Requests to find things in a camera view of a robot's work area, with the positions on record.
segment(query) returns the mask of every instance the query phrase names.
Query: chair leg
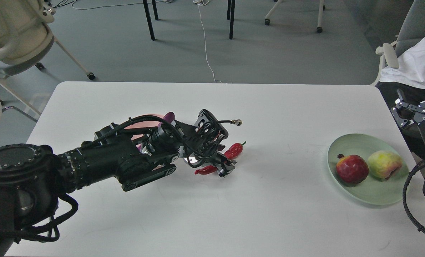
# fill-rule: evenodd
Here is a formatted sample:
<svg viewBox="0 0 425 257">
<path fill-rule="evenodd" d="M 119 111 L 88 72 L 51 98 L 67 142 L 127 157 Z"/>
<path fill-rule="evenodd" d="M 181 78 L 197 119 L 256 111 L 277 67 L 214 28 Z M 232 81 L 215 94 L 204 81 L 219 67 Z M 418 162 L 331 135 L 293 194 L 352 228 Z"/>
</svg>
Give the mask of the chair leg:
<svg viewBox="0 0 425 257">
<path fill-rule="evenodd" d="M 319 19 L 317 20 L 317 33 L 322 33 L 322 16 L 323 16 L 323 8 L 325 7 L 325 0 L 319 1 Z"/>
<path fill-rule="evenodd" d="M 22 102 L 23 104 L 25 104 L 25 106 L 28 107 L 29 109 L 31 109 L 33 112 L 35 112 L 35 114 L 41 115 L 41 112 L 38 111 L 38 109 L 36 109 L 33 105 L 31 105 L 28 101 L 26 101 L 22 97 L 20 97 L 20 95 L 18 95 L 10 87 L 8 87 L 8 85 L 6 84 L 4 78 L 0 78 L 0 86 L 2 86 L 2 88 L 4 88 L 6 91 L 8 91 L 10 94 L 12 94 L 17 100 L 19 100 L 20 102 Z"/>
<path fill-rule="evenodd" d="M 1 112 L 6 112 L 6 111 L 7 111 L 7 110 L 9 110 L 9 109 L 16 110 L 16 111 L 20 112 L 21 114 L 23 114 L 25 117 L 27 117 L 27 118 L 29 118 L 29 119 L 33 120 L 34 122 L 38 122 L 38 120 L 37 120 L 37 119 L 35 119 L 34 117 L 31 117 L 30 115 L 26 114 L 23 110 L 21 110 L 21 109 L 19 109 L 19 108 L 15 107 L 15 106 L 7 106 L 7 107 L 3 107 L 3 108 L 2 108 L 2 110 L 1 110 Z"/>
<path fill-rule="evenodd" d="M 235 23 L 235 0 L 232 0 L 230 8 L 230 39 L 233 39 L 233 25 Z"/>
<path fill-rule="evenodd" d="M 271 15 L 273 14 L 274 10 L 276 10 L 276 8 L 282 3 L 282 0 L 277 1 L 273 8 L 271 8 L 271 10 L 269 10 L 268 14 L 265 16 L 265 25 L 269 25 L 270 20 L 269 18 L 271 17 Z"/>
<path fill-rule="evenodd" d="M 227 20 L 230 20 L 230 12 L 232 11 L 232 0 L 228 0 Z"/>
<path fill-rule="evenodd" d="M 157 5 L 155 4 L 155 0 L 152 0 L 152 8 L 154 9 L 154 17 L 155 20 L 158 21 L 158 12 L 157 12 Z"/>
<path fill-rule="evenodd" d="M 55 43 L 73 60 L 73 62 L 78 65 L 83 72 L 85 72 L 85 75 L 87 75 L 87 78 L 90 80 L 93 80 L 95 78 L 95 75 L 92 72 L 89 72 L 87 69 L 85 69 L 82 64 L 64 47 L 64 45 L 54 36 Z"/>
<path fill-rule="evenodd" d="M 152 41 L 155 41 L 154 29 L 152 28 L 151 14 L 149 13 L 149 5 L 147 4 L 147 0 L 142 0 L 142 4 L 144 5 L 144 12 L 146 13 L 147 25 L 149 26 L 151 39 Z"/>
</svg>

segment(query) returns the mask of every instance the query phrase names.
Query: chair wheel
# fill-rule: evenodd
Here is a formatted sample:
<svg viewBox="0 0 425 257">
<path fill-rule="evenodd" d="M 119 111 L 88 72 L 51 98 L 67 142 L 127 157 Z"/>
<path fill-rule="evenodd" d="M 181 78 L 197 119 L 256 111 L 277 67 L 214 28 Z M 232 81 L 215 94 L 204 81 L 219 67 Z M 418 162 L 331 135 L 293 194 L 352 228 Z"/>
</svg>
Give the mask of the chair wheel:
<svg viewBox="0 0 425 257">
<path fill-rule="evenodd" d="M 38 70 L 44 69 L 44 65 L 42 65 L 42 63 L 36 63 L 35 67 L 38 68 Z"/>
<path fill-rule="evenodd" d="M 89 80 L 94 80 L 95 79 L 95 75 L 92 72 L 87 73 L 87 78 Z"/>
</svg>

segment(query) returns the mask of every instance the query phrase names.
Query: white shirt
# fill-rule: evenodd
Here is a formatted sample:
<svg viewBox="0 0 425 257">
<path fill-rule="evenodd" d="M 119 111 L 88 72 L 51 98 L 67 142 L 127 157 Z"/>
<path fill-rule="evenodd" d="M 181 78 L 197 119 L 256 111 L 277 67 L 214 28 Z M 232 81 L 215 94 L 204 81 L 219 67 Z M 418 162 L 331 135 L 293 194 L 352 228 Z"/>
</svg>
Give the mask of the white shirt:
<svg viewBox="0 0 425 257">
<path fill-rule="evenodd" d="M 425 89 L 425 37 L 415 46 L 398 57 L 399 69 L 385 67 L 381 71 L 381 82 L 398 82 Z"/>
</svg>

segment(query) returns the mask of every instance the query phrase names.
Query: table leg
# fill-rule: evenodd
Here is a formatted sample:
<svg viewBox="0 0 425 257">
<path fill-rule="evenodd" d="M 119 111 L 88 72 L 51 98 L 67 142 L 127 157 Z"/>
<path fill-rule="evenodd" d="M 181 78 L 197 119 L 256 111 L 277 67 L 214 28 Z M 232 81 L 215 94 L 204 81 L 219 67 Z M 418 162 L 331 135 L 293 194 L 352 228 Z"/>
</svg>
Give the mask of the table leg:
<svg viewBox="0 0 425 257">
<path fill-rule="evenodd" d="M 231 11 L 230 11 L 230 39 L 233 39 L 233 24 L 235 21 L 235 0 L 231 0 Z"/>
<path fill-rule="evenodd" d="M 155 20 L 158 21 L 158 12 L 157 12 L 157 5 L 155 5 L 155 0 L 152 0 L 152 8 L 154 9 Z"/>
<path fill-rule="evenodd" d="M 149 5 L 147 4 L 147 0 L 142 0 L 144 5 L 144 11 L 146 12 L 147 25 L 149 26 L 149 33 L 151 34 L 152 41 L 155 41 L 154 29 L 152 28 L 152 20 L 151 14 L 149 13 Z"/>
</svg>

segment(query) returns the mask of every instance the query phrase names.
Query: plate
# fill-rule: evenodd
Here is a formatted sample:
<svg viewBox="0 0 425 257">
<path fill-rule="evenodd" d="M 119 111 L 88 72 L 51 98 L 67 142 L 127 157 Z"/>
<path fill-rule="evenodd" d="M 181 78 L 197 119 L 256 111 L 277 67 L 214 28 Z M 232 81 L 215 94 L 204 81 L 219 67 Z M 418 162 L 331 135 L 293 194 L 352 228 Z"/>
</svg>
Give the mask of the plate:
<svg viewBox="0 0 425 257">
<path fill-rule="evenodd" d="M 328 168 L 336 183 L 355 199 L 372 205 L 390 205 L 402 200 L 403 186 L 408 176 L 408 166 L 403 162 L 401 170 L 390 179 L 378 179 L 369 174 L 365 180 L 354 187 L 348 187 L 336 173 L 338 154 L 358 155 L 367 161 L 375 151 L 386 150 L 399 154 L 386 142 L 369 135 L 348 134 L 337 138 L 328 149 Z"/>
</svg>

